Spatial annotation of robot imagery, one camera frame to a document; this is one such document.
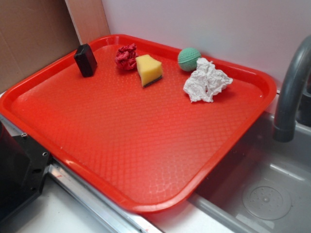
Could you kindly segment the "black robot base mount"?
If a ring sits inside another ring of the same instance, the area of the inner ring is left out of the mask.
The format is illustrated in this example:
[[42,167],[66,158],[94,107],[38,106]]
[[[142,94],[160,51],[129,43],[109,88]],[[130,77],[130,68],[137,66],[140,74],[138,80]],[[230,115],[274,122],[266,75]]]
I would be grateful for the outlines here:
[[50,152],[30,136],[11,136],[0,125],[0,222],[39,197],[51,163]]

